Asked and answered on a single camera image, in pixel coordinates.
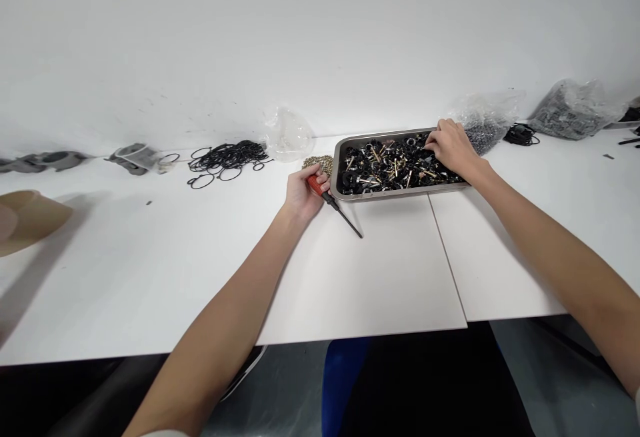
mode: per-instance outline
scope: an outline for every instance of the bag of black parts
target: bag of black parts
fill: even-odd
[[[525,95],[524,91],[470,94],[454,104],[449,116],[462,123],[475,151],[484,155],[518,119],[518,106]]]
[[[607,99],[600,81],[580,85],[563,79],[551,88],[528,123],[536,132],[579,141],[622,119],[627,108]]]

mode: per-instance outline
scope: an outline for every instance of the plastic bag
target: plastic bag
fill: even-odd
[[[536,132],[578,141],[622,119],[627,108],[608,101],[600,81],[580,85],[563,79],[551,88],[529,125]]]
[[[449,116],[462,123],[475,151],[484,155],[518,119],[518,106],[525,95],[525,91],[470,94],[456,102]]]
[[[267,154],[280,162],[302,159],[311,150],[311,129],[303,117],[279,107],[267,125]]]

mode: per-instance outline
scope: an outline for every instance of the hand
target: hand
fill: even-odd
[[[438,130],[427,137],[425,149],[433,151],[438,161],[464,179],[485,162],[473,150],[462,124],[453,119],[440,119]]]
[[[321,170],[320,164],[314,164],[302,171],[289,175],[289,181],[287,182],[287,199],[283,208],[304,222],[309,222],[325,202],[307,184],[307,177],[314,174],[318,184],[321,184],[322,191],[328,191],[329,176]]]

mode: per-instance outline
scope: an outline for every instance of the white tabletop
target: white tabletop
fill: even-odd
[[[640,149],[619,146],[630,130],[572,142],[499,143],[487,159],[516,190],[604,258],[640,293]],[[604,154],[613,160],[603,157]],[[431,195],[467,320],[565,312],[522,261],[491,207],[474,189]]]
[[[332,155],[340,139],[318,139],[313,154]],[[299,167],[245,167],[200,191],[185,184],[195,175],[185,163],[143,177],[101,159],[1,175],[0,193],[37,189],[75,212],[0,259],[0,365],[170,352],[265,232]],[[261,344],[466,326],[428,198],[340,205],[364,239],[323,206]]]

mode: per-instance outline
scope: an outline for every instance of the black cable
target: black cable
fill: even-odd
[[[207,173],[202,175],[216,176],[220,181],[236,179],[242,173],[242,168],[246,164],[252,164],[254,171],[261,171],[266,163],[273,160],[269,159],[260,144],[248,140],[240,141],[237,144],[222,144],[214,149],[203,147],[194,151],[191,154],[191,158],[189,169],[193,172]],[[222,179],[222,174],[231,169],[237,169],[238,173],[230,179]]]
[[[536,145],[540,143],[540,139],[538,139],[535,135],[535,131],[526,124],[514,124],[507,131],[507,135],[505,135],[505,141],[510,144],[530,146]]]

